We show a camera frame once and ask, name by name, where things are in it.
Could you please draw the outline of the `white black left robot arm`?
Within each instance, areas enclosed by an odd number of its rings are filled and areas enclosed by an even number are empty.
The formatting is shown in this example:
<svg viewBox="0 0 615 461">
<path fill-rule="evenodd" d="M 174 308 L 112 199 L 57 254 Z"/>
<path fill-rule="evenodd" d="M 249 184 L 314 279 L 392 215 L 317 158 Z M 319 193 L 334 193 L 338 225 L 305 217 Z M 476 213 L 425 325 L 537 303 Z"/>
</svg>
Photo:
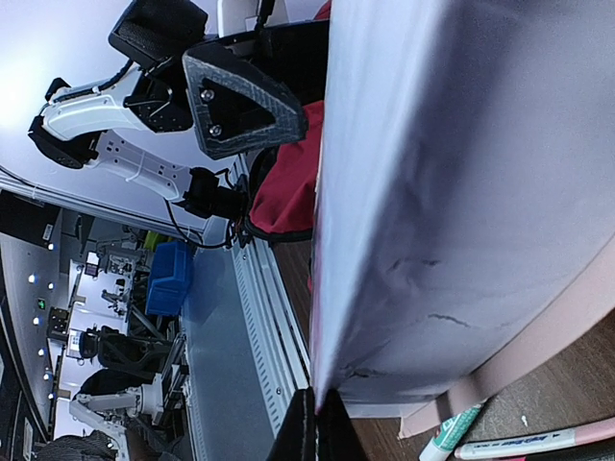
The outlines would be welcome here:
<svg viewBox="0 0 615 461">
<path fill-rule="evenodd" d="M 124 66 L 91 85 L 54 80 L 29 137 L 65 168 L 103 169 L 204 219 L 243 219 L 252 186 L 224 186 L 217 173 L 159 158 L 120 131 L 191 130 L 214 160 L 304 140 L 308 106 L 325 93 L 330 10 L 284 23 L 275 1 L 248 9 L 252 28 L 211 36 L 193 2 L 132 2 L 109 35 Z"/>
</svg>

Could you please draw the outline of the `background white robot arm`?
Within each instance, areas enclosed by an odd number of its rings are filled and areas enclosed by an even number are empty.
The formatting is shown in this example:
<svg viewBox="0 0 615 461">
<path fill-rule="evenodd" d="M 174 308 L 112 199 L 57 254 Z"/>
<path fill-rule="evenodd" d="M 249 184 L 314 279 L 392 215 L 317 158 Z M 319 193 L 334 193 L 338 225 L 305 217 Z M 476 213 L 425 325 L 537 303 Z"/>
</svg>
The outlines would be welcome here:
<svg viewBox="0 0 615 461">
<path fill-rule="evenodd" d="M 188 383 L 186 367 L 144 379 L 131 373 L 102 370 L 92 375 L 70 403 L 70 413 L 100 429 L 115 441 L 126 429 L 111 417 L 148 415 L 157 424 Z M 269 460 L 366 460 L 368 458 L 346 407 L 334 389 L 316 401 L 310 387 L 293 394 L 284 414 Z"/>
</svg>

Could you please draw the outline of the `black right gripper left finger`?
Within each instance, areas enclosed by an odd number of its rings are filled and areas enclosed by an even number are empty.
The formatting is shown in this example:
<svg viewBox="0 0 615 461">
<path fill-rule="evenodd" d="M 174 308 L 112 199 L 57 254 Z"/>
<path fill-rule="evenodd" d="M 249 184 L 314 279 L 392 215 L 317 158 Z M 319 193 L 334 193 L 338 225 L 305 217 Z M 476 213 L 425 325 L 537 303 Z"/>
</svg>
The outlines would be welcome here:
<svg viewBox="0 0 615 461">
<path fill-rule="evenodd" d="M 315 461 L 316 414 L 311 387 L 299 389 L 293 395 L 268 454 L 270 461 Z"/>
</svg>

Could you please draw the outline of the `pink roses designer book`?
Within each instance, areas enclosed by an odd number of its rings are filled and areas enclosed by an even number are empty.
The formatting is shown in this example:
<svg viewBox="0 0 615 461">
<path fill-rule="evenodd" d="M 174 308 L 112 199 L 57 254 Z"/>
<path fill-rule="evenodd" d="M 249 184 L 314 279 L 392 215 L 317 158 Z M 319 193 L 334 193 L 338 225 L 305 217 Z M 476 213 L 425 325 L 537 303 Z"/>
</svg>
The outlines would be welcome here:
<svg viewBox="0 0 615 461">
<path fill-rule="evenodd" d="M 311 385 L 423 432 L 614 306 L 614 5 L 335 1 Z"/>
</svg>

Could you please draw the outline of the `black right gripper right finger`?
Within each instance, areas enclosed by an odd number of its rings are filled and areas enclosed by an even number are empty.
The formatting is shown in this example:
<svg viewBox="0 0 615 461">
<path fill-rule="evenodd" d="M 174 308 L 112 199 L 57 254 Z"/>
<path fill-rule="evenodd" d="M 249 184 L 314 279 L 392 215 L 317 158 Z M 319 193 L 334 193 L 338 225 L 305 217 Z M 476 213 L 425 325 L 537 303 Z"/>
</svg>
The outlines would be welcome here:
<svg viewBox="0 0 615 461">
<path fill-rule="evenodd" d="M 346 407 L 331 389 L 316 415 L 317 459 L 324 461 L 367 461 Z"/>
</svg>

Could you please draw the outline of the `red backpack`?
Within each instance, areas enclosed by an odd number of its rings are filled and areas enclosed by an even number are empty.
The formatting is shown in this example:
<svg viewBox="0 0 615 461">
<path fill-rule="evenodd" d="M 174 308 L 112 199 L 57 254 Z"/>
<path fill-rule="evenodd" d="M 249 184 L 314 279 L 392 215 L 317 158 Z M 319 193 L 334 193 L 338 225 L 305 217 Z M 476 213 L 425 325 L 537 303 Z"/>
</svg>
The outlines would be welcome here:
<svg viewBox="0 0 615 461">
<path fill-rule="evenodd" d="M 331 5 L 326 2 L 312 21 L 329 22 Z M 305 138 L 261 152 L 251 166 L 242 232 L 272 244 L 307 241 L 313 233 L 325 105 L 324 98 L 302 102 L 308 121 Z"/>
</svg>

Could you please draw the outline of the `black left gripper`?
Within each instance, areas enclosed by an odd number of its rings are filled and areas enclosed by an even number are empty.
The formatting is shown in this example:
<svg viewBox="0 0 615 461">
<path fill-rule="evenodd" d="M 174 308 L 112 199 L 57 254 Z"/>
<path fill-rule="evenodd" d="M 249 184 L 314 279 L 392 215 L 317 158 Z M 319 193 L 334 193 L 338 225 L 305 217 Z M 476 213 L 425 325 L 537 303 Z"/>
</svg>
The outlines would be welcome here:
<svg viewBox="0 0 615 461">
<path fill-rule="evenodd" d="M 328 21 L 220 37 L 184 52 L 182 64 L 197 143 L 212 159 L 300 141 L 300 101 L 325 96 Z"/>
</svg>

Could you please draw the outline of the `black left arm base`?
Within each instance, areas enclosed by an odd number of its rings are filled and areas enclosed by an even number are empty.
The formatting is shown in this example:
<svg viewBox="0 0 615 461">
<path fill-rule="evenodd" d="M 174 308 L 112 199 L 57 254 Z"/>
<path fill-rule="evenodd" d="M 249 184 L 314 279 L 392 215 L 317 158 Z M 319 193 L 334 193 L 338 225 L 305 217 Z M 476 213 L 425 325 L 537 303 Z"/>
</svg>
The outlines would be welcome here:
<svg viewBox="0 0 615 461">
<path fill-rule="evenodd" d="M 212 172 L 203 167 L 190 168 L 190 183 L 183 194 L 181 207 L 199 218 L 222 218 L 227 221 L 225 236 L 221 243 L 198 244 L 204 250 L 230 249 L 239 237 L 240 226 L 248 207 L 248 191 L 242 183 L 228 182 L 230 170 L 225 168 Z"/>
</svg>

